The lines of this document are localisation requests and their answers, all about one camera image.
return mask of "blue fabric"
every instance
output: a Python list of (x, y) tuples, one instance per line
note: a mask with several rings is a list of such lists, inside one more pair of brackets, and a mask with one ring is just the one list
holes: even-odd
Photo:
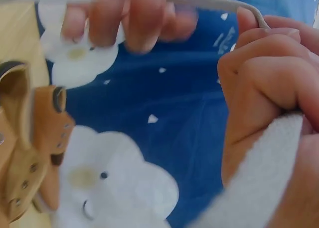
[[(316, 8), (314, 0), (241, 1), (255, 5), (263, 14), (292, 17), (310, 25)], [(128, 54), (120, 44), (109, 70), (67, 91), (67, 111), (78, 125), (128, 134), (147, 161), (175, 178), (179, 201), (167, 218), (172, 228), (183, 228), (222, 190), (227, 107), (216, 82), (216, 68), (238, 36), (236, 15), (224, 21), (222, 14), (199, 11), (198, 27), (187, 42), (158, 43), (147, 55)], [(159, 73), (160, 67), (166, 72)], [(107, 79), (112, 82), (106, 89), (103, 82)], [(159, 120), (148, 124), (150, 114)]]

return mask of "finger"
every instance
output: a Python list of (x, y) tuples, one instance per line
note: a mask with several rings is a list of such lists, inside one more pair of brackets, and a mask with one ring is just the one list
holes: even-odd
[(250, 10), (245, 9), (243, 7), (239, 7), (237, 9), (237, 20), (239, 35), (248, 30), (259, 27), (254, 14)]
[(163, 41), (183, 41), (188, 39), (196, 29), (198, 16), (195, 8), (174, 9), (169, 8), (165, 12), (163, 28), (160, 39)]
[(96, 46), (111, 46), (122, 18), (125, 0), (107, 0), (92, 4), (89, 11), (89, 38)]
[(195, 11), (180, 10), (175, 13), (175, 9), (170, 8), (170, 12), (166, 12), (165, 16), (165, 23), (159, 37), (162, 41), (187, 40), (196, 29), (198, 16)]
[(301, 44), (307, 47), (310, 51), (319, 55), (319, 30), (307, 26), (303, 22), (295, 21), (291, 18), (279, 16), (265, 16), (265, 21), (271, 28), (276, 27), (291, 27), (298, 29), (301, 36)]
[(126, 46), (146, 53), (155, 45), (163, 26), (166, 0), (131, 0)]
[(241, 65), (225, 138), (223, 172), (228, 178), (282, 110), (300, 107), (319, 127), (318, 79), (315, 68), (297, 57), (256, 57)]
[(319, 224), (319, 135), (303, 136), (293, 174), (268, 228), (317, 228)]
[(79, 42), (84, 33), (89, 4), (68, 4), (64, 16), (61, 35), (65, 40)]
[(273, 28), (273, 29), (264, 29), (264, 28), (255, 28), (248, 31), (243, 32), (237, 42), (236, 42), (236, 49), (241, 48), (253, 41), (259, 40), (261, 38), (273, 35), (273, 34), (282, 34), (287, 35), (290, 38), (294, 39), (298, 43), (300, 43), (300, 34), (299, 30), (294, 28), (288, 27), (280, 27), (280, 28)]
[(231, 103), (236, 88), (237, 73), (240, 66), (254, 57), (293, 56), (316, 64), (310, 57), (308, 49), (295, 40), (281, 34), (274, 34), (236, 49), (221, 57), (218, 62), (218, 75), (227, 104)]

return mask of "small white dot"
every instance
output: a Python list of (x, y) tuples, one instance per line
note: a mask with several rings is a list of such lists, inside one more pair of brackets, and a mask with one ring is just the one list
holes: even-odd
[(227, 13), (223, 13), (220, 17), (221, 17), (222, 20), (225, 21), (227, 19), (227, 17), (228, 17), (228, 14)]
[(151, 115), (149, 116), (148, 123), (156, 123), (158, 120), (159, 120), (159, 119), (158, 119), (156, 116), (154, 116), (153, 114), (151, 114)]
[(166, 68), (161, 67), (161, 68), (159, 69), (159, 73), (163, 73), (163, 72), (166, 72)]
[(231, 52), (232, 52), (232, 51), (234, 51), (235, 46), (236, 46), (236, 44), (235, 44), (235, 43), (231, 46), (231, 48), (230, 48), (230, 51), (231, 51)]

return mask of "tan leather piece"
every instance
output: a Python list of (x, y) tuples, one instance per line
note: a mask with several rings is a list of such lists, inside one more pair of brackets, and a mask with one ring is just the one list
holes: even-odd
[[(5, 116), (5, 112), (2, 107), (0, 107), (0, 127), (0, 191), (4, 191), (6, 172), (9, 165), (11, 154), (16, 143), (16, 136)], [(4, 200), (4, 197), (1, 197), (0, 227), (9, 227), (9, 219), (6, 215), (6, 201)]]
[(0, 156), (10, 154), (7, 161), (3, 157), (0, 168), (0, 210), (9, 223), (27, 210), (47, 167), (29, 141), (31, 95), (27, 69), (26, 64), (15, 61), (0, 64), (0, 133), (11, 128), (8, 141), (12, 141), (13, 147), (0, 153)]
[[(59, 206), (58, 167), (75, 126), (65, 111), (65, 103), (66, 92), (61, 87), (39, 87), (34, 92), (33, 145), (50, 164), (39, 191), (45, 204), (54, 211)], [(36, 199), (35, 203), (40, 211), (43, 210)]]

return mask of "metal eyelet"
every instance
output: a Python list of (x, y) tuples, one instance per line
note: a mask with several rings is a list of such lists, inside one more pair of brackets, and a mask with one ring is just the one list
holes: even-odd
[(20, 198), (15, 199), (15, 206), (19, 207), (20, 205), (21, 205), (21, 199)]
[(22, 190), (26, 189), (27, 187), (29, 186), (29, 182), (27, 180), (25, 180), (22, 185), (21, 185), (21, 188)]
[(34, 173), (37, 169), (38, 169), (38, 164), (37, 163), (33, 163), (30, 166), (30, 173)]
[(0, 145), (4, 142), (4, 135), (0, 133)]

